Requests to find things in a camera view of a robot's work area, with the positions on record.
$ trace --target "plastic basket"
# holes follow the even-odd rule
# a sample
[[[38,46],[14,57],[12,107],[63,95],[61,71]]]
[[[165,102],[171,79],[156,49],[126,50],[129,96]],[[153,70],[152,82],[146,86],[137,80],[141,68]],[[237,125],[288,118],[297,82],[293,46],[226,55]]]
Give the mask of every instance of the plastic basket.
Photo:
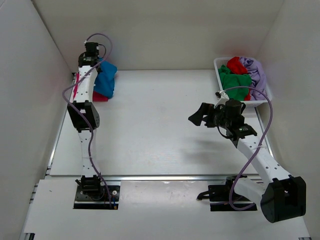
[[[221,68],[222,65],[227,65],[228,61],[232,58],[233,57],[218,57],[214,60],[214,69],[215,69],[215,73],[216,73],[216,78],[218,79],[218,84],[219,84],[219,88],[221,91],[223,90],[223,88],[222,88],[220,76],[218,73],[218,69]],[[272,94],[271,94],[270,89],[268,87],[268,83],[266,83],[266,85],[265,85],[265,92],[266,92],[268,98],[271,100]],[[255,108],[255,107],[259,106],[260,104],[267,103],[268,101],[267,100],[257,100],[257,101],[241,101],[241,102],[245,103],[245,105],[249,108]]]

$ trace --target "white backdrop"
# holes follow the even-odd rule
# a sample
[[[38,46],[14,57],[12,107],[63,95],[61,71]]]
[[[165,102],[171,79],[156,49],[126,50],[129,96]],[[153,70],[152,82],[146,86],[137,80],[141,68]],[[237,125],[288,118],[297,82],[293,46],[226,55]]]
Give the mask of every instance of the white backdrop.
[[[4,1],[0,6],[1,240],[19,239],[34,185],[45,175],[65,111],[61,91],[71,79],[31,1]]]
[[[83,42],[95,32],[112,38],[110,60],[119,70],[213,69],[217,57],[255,57],[283,0],[35,0],[35,4],[76,72]]]
[[[315,240],[320,240],[319,13],[319,0],[286,0],[258,55],[273,93],[268,136],[278,161],[306,181],[304,219]],[[262,110],[267,120],[268,106]]]

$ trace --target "lavender shirt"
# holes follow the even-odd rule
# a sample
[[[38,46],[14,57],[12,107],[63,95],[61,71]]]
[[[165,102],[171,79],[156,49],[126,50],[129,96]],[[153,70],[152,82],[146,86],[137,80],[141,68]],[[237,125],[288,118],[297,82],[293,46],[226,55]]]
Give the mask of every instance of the lavender shirt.
[[[250,87],[256,88],[257,90],[260,90],[264,94],[266,94],[266,83],[267,83],[267,77],[265,75],[265,72],[262,68],[262,65],[259,61],[253,60],[252,58],[247,58],[241,56],[239,58],[239,62],[243,64],[243,66],[248,71],[249,76],[252,79],[252,84]],[[250,100],[265,100],[265,97],[254,90],[250,90]]]

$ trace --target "blue cloth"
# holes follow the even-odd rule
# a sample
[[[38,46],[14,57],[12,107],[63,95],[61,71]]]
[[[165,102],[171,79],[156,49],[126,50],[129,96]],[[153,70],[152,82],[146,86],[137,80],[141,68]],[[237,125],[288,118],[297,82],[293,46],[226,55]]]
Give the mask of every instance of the blue cloth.
[[[115,74],[117,67],[107,61],[100,64],[102,72],[95,78],[93,90],[107,98],[112,98],[115,90]]]

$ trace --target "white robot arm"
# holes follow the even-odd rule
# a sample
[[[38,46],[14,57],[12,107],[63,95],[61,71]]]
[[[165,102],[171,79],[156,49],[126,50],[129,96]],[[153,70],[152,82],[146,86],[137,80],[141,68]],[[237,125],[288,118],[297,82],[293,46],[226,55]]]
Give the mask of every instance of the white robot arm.
[[[265,148],[258,146],[260,140],[256,137],[256,131],[245,123],[242,116],[246,107],[244,103],[229,99],[225,93],[219,97],[218,104],[202,103],[200,109],[188,119],[196,126],[204,121],[208,128],[217,127],[219,132],[220,128],[226,129],[226,135],[220,134],[230,139],[248,159],[260,148],[251,164],[266,187],[242,177],[234,186],[235,193],[260,206],[271,223],[305,215],[305,181],[299,176],[293,177]]]
[[[82,77],[99,61],[99,45],[97,42],[85,42],[85,48],[86,52],[81,54],[78,60],[79,79],[82,79]],[[92,103],[95,80],[100,71],[100,67],[92,69],[84,80],[76,85],[76,92],[72,101],[72,104],[88,120],[93,130],[93,139],[90,145],[91,160],[89,158],[88,149],[89,141],[92,137],[91,129],[86,121],[74,110],[74,108],[70,105],[67,107],[72,124],[78,131],[81,143],[82,174],[81,181],[77,180],[77,183],[81,186],[83,194],[89,196],[99,196],[103,192],[101,178],[97,174],[97,172],[100,173],[100,170],[96,162],[95,144],[95,133],[100,125],[100,117]]]

